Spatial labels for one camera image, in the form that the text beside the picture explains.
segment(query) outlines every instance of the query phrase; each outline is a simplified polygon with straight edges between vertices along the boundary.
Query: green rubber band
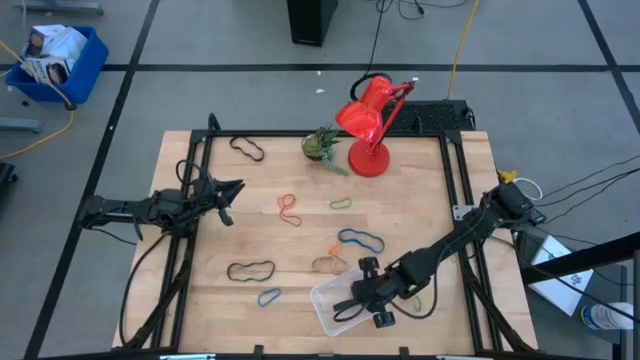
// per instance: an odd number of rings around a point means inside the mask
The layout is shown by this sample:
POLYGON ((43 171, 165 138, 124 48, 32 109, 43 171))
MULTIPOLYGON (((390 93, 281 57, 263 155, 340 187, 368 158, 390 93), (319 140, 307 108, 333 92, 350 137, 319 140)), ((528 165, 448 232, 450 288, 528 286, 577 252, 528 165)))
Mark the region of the green rubber band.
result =
POLYGON ((329 207, 334 209, 334 210, 340 210, 340 209, 349 208, 349 207, 351 207, 351 199, 349 199, 349 197, 347 196, 344 199, 332 201, 332 202, 329 203, 329 207), (346 204, 341 205, 341 206, 336 206, 337 204, 340 204, 340 203, 346 203, 346 204))

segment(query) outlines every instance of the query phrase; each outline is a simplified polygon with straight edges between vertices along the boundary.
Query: blue container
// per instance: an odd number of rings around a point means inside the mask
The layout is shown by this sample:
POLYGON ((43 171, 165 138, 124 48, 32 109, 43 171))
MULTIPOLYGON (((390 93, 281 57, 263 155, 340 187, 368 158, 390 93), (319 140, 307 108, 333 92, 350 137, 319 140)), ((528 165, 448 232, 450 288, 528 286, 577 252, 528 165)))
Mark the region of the blue container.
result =
MULTIPOLYGON (((96 29, 90 26, 74 26, 82 35, 87 38, 78 61, 71 70, 69 78, 64 84, 56 87, 65 94, 71 103, 82 104, 87 101, 91 89, 100 75, 102 65, 107 60, 109 50, 96 34, 96 29)), ((7 85, 20 89, 25 95, 35 101, 64 102, 47 84, 39 84, 20 68, 20 63, 16 63, 6 79, 7 85)))

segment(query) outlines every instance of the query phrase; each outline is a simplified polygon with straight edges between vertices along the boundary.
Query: black rubber band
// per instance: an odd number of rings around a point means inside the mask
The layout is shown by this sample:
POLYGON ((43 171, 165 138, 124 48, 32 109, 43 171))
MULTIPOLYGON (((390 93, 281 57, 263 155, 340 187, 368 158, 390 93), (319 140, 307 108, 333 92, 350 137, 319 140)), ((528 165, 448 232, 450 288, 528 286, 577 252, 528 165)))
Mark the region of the black rubber band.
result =
POLYGON ((240 263, 231 263, 231 265, 229 265, 229 267, 227 268, 227 277, 231 281, 247 282, 247 281, 253 280, 253 281, 261 282, 261 281, 269 280, 273 276, 274 272, 276 272, 276 264, 271 260, 265 260, 263 262, 250 263, 250 264, 247 264, 247 265, 243 265, 243 264, 240 264, 240 263), (267 277, 265 277, 263 279, 256 279, 256 278, 234 279, 234 278, 231 277, 231 268, 234 267, 234 266, 240 266, 242 268, 248 268, 248 267, 251 267, 251 266, 254 266, 254 265, 264 265, 264 264, 271 264, 271 265, 273 265, 273 268, 271 268, 271 272, 269 273, 269 276, 267 276, 267 277))
POLYGON ((229 140, 229 146, 231 146, 232 149, 240 150, 242 152, 242 154, 244 154, 244 156, 250 157, 251 160, 253 160, 255 162, 259 162, 259 161, 262 161, 264 159, 264 150, 262 150, 262 148, 260 146, 258 146, 256 143, 254 143, 253 141, 249 140, 246 136, 234 136, 234 137, 232 137, 231 140, 229 140), (260 150, 262 155, 260 155, 260 157, 256 159, 256 158, 253 157, 253 155, 251 155, 249 153, 246 153, 241 147, 233 145, 233 142, 236 141, 239 138, 243 138, 243 139, 247 140, 247 142, 249 144, 255 146, 256 149, 260 150))

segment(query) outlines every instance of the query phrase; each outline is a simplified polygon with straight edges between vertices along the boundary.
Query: clear plastic container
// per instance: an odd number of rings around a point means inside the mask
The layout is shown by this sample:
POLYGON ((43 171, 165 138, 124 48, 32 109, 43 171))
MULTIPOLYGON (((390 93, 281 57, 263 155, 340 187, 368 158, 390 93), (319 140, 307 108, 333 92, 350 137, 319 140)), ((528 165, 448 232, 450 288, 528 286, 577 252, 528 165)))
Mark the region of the clear plastic container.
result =
MULTIPOLYGON (((360 315, 347 322, 338 323, 333 321, 333 315, 335 314, 333 305, 341 301, 351 299, 351 284, 354 281, 362 279, 362 270, 354 268, 335 279, 316 285, 311 289, 311 302, 313 303, 313 307, 316 309, 318 319, 320 319, 320 324, 322 324, 322 329, 327 335, 338 336, 348 329, 373 317, 373 314, 365 309, 360 315)), ((345 311, 341 317, 347 317, 355 314, 358 310, 360 310, 360 307, 354 306, 353 308, 345 311)))

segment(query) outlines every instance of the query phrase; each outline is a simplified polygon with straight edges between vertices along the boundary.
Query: wooden table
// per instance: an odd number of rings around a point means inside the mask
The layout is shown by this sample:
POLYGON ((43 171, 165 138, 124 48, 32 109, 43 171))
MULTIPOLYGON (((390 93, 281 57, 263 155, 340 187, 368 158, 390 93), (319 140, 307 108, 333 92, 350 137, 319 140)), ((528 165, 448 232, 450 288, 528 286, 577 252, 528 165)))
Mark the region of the wooden table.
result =
MULTIPOLYGON (((152 189, 179 188, 174 166, 185 157, 188 139, 189 132, 165 133, 152 189)), ((384 238, 386 249, 378 257, 381 266, 408 250, 429 246, 451 231, 453 223, 437 139, 386 138, 391 165, 377 178, 329 172, 302 154, 300 138, 254 140, 266 152, 261 163, 232 150, 228 138, 214 139, 211 174, 220 180, 244 179, 246 188, 229 211, 234 226, 225 227, 215 212, 200 221, 181 352, 251 353, 255 344, 262 344, 271 354, 397 354, 399 346, 408 346, 416 355, 473 353, 457 256, 440 267, 438 307, 427 320, 411 320, 395 312, 397 324, 393 327, 376 329, 368 320, 338 337, 328 337, 309 297, 313 286, 335 276, 312 272, 311 262, 327 254, 342 228, 364 229, 384 238), (297 197, 297 205, 290 213, 302 218, 300 227, 278 218, 276 198, 287 193, 297 197), (346 196, 353 200, 350 208, 329 208, 330 201, 346 196), (226 269, 232 262, 266 259, 274 261, 277 270, 264 283, 232 282, 227 278, 226 269), (258 294, 271 287, 282 288, 282 295, 268 307, 259 307, 258 294)), ((478 201, 483 191, 497 185, 491 148, 484 132, 463 133, 463 140, 474 198, 478 201)), ((335 146, 336 162, 345 168, 352 141, 344 138, 335 146)), ((457 176, 454 156, 452 162, 457 176)), ((457 181, 462 203, 458 178, 457 181)), ((139 243, 134 261, 159 234, 154 227, 145 227, 144 232, 145 241, 139 243)), ((125 318, 127 337, 133 335, 158 300, 168 245, 166 240, 155 249, 136 274, 125 318)), ((484 249, 497 306, 522 338, 536 347, 513 250, 497 241, 487 241, 484 249)), ((350 267, 357 267, 359 258, 371 254, 350 244, 344 246, 341 256, 350 267)), ((431 305, 432 294, 431 285, 419 294, 424 308, 431 305)), ((484 319, 479 302, 478 306, 484 319)), ((163 344, 168 343, 172 322, 170 309, 163 344)), ((485 347, 490 347, 488 331, 483 331, 483 337, 485 347)))

